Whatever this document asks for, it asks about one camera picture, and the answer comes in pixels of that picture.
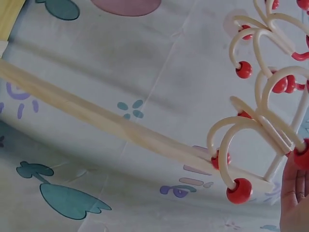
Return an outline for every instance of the teal flower print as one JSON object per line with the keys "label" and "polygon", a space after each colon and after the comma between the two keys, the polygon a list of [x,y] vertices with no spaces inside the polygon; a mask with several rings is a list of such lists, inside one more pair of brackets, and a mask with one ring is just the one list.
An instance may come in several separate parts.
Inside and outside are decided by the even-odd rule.
{"label": "teal flower print", "polygon": [[265,226],[262,226],[260,228],[263,229],[263,230],[280,232],[280,229],[277,226],[273,226],[273,225],[265,225]]}
{"label": "teal flower print", "polygon": [[80,9],[71,0],[35,0],[44,3],[47,11],[54,17],[65,21],[72,21],[79,17]]}
{"label": "teal flower print", "polygon": [[[138,110],[138,108],[140,108],[143,104],[144,104],[143,100],[137,100],[136,102],[133,103],[132,108],[134,109],[133,115],[135,117],[137,117],[137,118],[143,118],[144,117],[144,114],[141,111]],[[129,110],[128,105],[124,102],[118,102],[117,107],[121,110],[124,110],[124,111]],[[129,120],[131,118],[131,114],[126,113],[124,115],[124,118]]]}
{"label": "teal flower print", "polygon": [[100,214],[103,210],[112,210],[106,203],[77,189],[49,183],[41,175],[53,176],[54,171],[42,164],[20,162],[17,173],[26,179],[35,177],[42,182],[40,192],[47,204],[62,216],[73,220],[82,220],[87,213]]}

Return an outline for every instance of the pink shape print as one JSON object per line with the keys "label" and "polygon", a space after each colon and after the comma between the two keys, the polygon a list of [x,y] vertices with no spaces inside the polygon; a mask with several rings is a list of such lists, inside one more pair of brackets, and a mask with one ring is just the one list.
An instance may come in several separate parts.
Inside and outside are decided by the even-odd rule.
{"label": "pink shape print", "polygon": [[[203,157],[200,157],[202,159],[206,159],[209,155],[208,155],[208,149],[205,148],[205,147],[201,147],[201,146],[193,146],[194,148],[200,150],[200,151],[203,151],[205,152],[205,156]],[[206,172],[203,172],[201,170],[198,170],[198,169],[195,169],[195,168],[192,168],[192,167],[189,167],[187,165],[184,165],[183,166],[183,169],[186,170],[186,171],[189,171],[189,172],[193,172],[193,173],[199,173],[199,174],[203,174],[203,175],[211,175],[209,173],[206,173]]]}
{"label": "pink shape print", "polygon": [[144,16],[155,11],[161,0],[91,0],[103,11],[120,16]]}

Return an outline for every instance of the blue flower print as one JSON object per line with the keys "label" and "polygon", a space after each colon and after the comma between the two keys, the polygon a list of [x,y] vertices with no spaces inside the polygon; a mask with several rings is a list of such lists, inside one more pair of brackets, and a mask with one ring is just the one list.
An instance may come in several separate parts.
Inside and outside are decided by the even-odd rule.
{"label": "blue flower print", "polygon": [[[137,100],[136,102],[133,103],[132,108],[134,109],[133,115],[135,117],[137,117],[137,118],[143,118],[144,117],[144,114],[141,111],[137,110],[143,104],[144,104],[143,100]],[[129,109],[128,105],[124,102],[118,102],[117,107],[121,110],[124,110],[124,111],[127,111]],[[124,118],[129,120],[131,118],[131,114],[126,113],[124,115]]]}
{"label": "blue flower print", "polygon": [[265,225],[265,226],[262,226],[260,228],[263,229],[263,230],[280,232],[280,229],[277,226],[273,226],[273,225]]}
{"label": "blue flower print", "polygon": [[[12,84],[9,82],[6,83],[6,91],[9,94],[9,96],[14,100],[25,101],[31,97],[29,93],[25,93],[24,91],[20,90],[18,87],[12,86]],[[25,108],[25,104],[20,103],[17,109],[18,119],[22,118],[24,108]],[[4,103],[0,102],[0,114],[2,113],[3,109],[4,109]],[[39,103],[36,99],[32,100],[32,109],[35,113],[39,111]]]}
{"label": "blue flower print", "polygon": [[55,211],[73,220],[82,220],[87,213],[100,214],[103,210],[112,210],[106,203],[77,189],[49,183],[41,175],[53,176],[54,171],[42,164],[20,162],[16,168],[23,178],[35,177],[42,182],[40,192],[42,197]]}
{"label": "blue flower print", "polygon": [[80,9],[71,0],[35,0],[36,3],[45,3],[45,8],[54,17],[65,21],[72,21],[79,17]]}
{"label": "blue flower print", "polygon": [[304,119],[300,125],[298,135],[303,138],[309,137],[309,108],[307,109]]}
{"label": "blue flower print", "polygon": [[173,194],[178,198],[183,198],[190,192],[196,192],[196,188],[188,185],[176,185],[176,186],[162,186],[160,188],[160,193],[167,195],[169,190],[173,190]]}

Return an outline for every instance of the fabric sheet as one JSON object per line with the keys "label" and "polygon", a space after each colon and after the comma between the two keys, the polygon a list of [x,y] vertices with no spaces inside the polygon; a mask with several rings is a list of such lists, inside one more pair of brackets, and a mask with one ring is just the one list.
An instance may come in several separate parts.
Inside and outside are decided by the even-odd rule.
{"label": "fabric sheet", "polygon": [[[127,120],[206,152],[211,126],[236,114],[230,96],[240,97],[255,107],[254,82],[260,70],[252,43],[242,41],[236,51],[238,60],[253,65],[252,78],[240,80],[228,57],[229,44],[237,33],[231,17],[243,14],[258,19],[252,1],[148,0],[141,5],[140,1],[131,0],[129,7],[122,7],[126,2],[28,0],[3,58]],[[308,16],[293,1],[283,2],[278,11],[308,23]],[[301,30],[278,24],[289,36],[293,35],[299,51],[308,50]],[[264,38],[261,51],[267,64],[278,69],[307,66],[306,62],[283,56]],[[271,95],[270,106],[290,123],[300,95]],[[9,206],[9,200],[2,201],[12,208],[10,215],[6,214],[8,219],[13,220],[22,212],[30,217],[20,222],[23,231],[56,231],[65,227],[70,231],[111,232],[124,231],[120,228],[279,231],[278,205],[273,204],[280,195],[282,167],[274,178],[272,193],[256,190],[246,206],[232,206],[219,177],[119,140],[4,81],[0,81],[0,113],[0,119],[12,127],[4,125],[14,141],[14,146],[3,149],[3,163],[10,164],[3,165],[3,172],[14,177],[6,182],[13,190],[3,190],[3,195],[15,203]],[[218,131],[216,146],[226,130]],[[32,140],[31,145],[20,142],[15,136],[24,136],[21,133],[59,152]],[[264,175],[275,156],[271,147],[251,130],[239,133],[229,152],[234,165],[259,175]],[[84,163],[101,168],[88,169]],[[22,184],[12,185],[17,180]],[[65,206],[65,213],[61,213],[64,207],[53,207],[60,201],[53,192],[87,196],[90,202],[99,198],[100,206],[91,208],[82,219],[80,215],[89,209],[89,204],[78,201],[84,208],[76,209],[79,218],[72,219],[67,215],[70,207]],[[64,205],[66,201],[70,206],[76,203],[69,197],[61,199]],[[11,228],[7,231],[21,231],[9,220],[4,221]]]}

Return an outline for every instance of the white plastic loop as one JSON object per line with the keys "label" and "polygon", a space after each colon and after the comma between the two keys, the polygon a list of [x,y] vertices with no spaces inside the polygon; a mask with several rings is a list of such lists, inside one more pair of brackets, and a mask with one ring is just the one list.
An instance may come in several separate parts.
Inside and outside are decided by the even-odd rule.
{"label": "white plastic loop", "polygon": [[[306,108],[309,106],[309,94],[304,90],[303,97],[297,109],[296,115],[292,121],[291,126],[285,123],[278,115],[269,110],[268,101],[270,93],[274,86],[283,78],[292,74],[300,74],[309,80],[309,70],[298,67],[286,67],[276,70],[274,67],[269,67],[262,59],[260,51],[260,38],[262,35],[267,36],[275,45],[277,45],[284,53],[292,56],[296,54],[295,45],[290,39],[279,29],[275,24],[275,20],[287,21],[309,35],[309,28],[303,25],[299,20],[281,13],[273,13],[272,5],[274,0],[267,0],[266,15],[258,6],[258,1],[253,0],[254,7],[259,16],[265,23],[258,22],[248,16],[239,15],[234,17],[234,23],[242,27],[240,22],[245,22],[255,28],[240,29],[240,32],[232,39],[229,47],[229,57],[236,69],[240,69],[241,65],[235,59],[235,47],[239,40],[247,35],[253,35],[253,48],[257,62],[261,71],[257,75],[255,81],[254,95],[256,101],[256,110],[253,110],[241,99],[232,96],[230,98],[232,105],[238,113],[246,112],[251,118],[242,116],[228,117],[220,120],[210,129],[207,135],[207,147],[213,157],[217,156],[217,151],[214,149],[213,138],[215,133],[223,126],[234,124],[225,134],[219,148],[219,171],[221,177],[229,189],[234,189],[236,183],[231,178],[228,172],[227,153],[228,147],[235,134],[242,129],[253,129],[257,131],[264,140],[276,151],[277,155],[268,169],[264,179],[269,181],[276,172],[278,165],[282,161],[282,157],[290,152],[294,146],[302,151],[305,149],[305,144],[297,135],[298,128],[304,117]],[[263,78],[267,80],[266,85],[262,86]]]}

